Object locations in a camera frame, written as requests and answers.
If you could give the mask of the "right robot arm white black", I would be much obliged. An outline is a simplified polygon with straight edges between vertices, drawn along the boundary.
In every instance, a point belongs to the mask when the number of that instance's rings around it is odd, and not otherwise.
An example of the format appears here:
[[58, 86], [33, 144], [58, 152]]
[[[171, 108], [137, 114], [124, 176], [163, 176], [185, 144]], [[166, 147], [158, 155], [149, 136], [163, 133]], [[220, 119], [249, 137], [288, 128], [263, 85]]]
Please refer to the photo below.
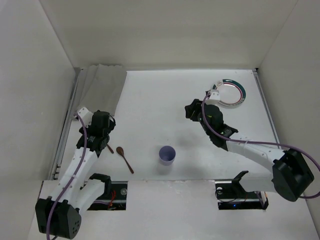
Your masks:
[[315, 177], [306, 163], [302, 150], [287, 146], [276, 148], [276, 143], [256, 142], [224, 123], [223, 113], [216, 105], [194, 99], [184, 107], [185, 117], [201, 124], [210, 141], [218, 148], [243, 156], [268, 170], [266, 176], [253, 176], [241, 171], [232, 179], [239, 190], [278, 193], [282, 198], [295, 202]]

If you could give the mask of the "grey cloth napkin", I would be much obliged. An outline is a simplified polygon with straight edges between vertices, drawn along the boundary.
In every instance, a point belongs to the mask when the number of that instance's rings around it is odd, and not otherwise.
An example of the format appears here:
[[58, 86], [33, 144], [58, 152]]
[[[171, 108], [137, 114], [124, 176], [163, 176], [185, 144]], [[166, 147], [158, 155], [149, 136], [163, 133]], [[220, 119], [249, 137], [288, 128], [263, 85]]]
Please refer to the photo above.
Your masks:
[[77, 79], [76, 109], [85, 107], [91, 112], [100, 110], [114, 116], [126, 77], [127, 71], [122, 65], [82, 68]]

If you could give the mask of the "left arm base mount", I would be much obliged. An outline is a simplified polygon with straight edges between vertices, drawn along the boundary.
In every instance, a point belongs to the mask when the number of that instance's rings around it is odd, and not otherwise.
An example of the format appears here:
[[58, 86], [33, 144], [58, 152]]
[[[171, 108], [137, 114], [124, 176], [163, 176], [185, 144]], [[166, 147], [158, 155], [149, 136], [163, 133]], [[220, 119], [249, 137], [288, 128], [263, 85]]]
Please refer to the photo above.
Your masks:
[[108, 192], [98, 197], [88, 211], [125, 211], [127, 196], [128, 182], [113, 181]]

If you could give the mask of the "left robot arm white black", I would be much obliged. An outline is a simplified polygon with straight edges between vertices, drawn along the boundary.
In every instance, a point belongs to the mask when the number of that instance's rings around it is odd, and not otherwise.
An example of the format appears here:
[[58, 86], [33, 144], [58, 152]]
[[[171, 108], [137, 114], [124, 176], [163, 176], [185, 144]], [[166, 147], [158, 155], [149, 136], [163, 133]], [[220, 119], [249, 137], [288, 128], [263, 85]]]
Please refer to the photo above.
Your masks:
[[111, 191], [110, 176], [92, 173], [91, 169], [107, 147], [116, 121], [108, 112], [90, 112], [87, 108], [80, 109], [75, 117], [81, 123], [81, 137], [72, 160], [53, 192], [35, 204], [38, 230], [48, 240], [72, 240], [79, 232], [84, 212]]

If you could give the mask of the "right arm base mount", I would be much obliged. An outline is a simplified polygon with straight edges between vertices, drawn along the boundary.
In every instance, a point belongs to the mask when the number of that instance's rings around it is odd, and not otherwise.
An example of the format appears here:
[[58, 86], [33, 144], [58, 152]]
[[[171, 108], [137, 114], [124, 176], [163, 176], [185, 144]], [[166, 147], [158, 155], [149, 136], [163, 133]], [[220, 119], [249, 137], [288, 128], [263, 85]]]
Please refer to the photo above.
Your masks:
[[219, 210], [266, 210], [268, 196], [263, 191], [245, 191], [231, 180], [215, 182], [215, 197]]

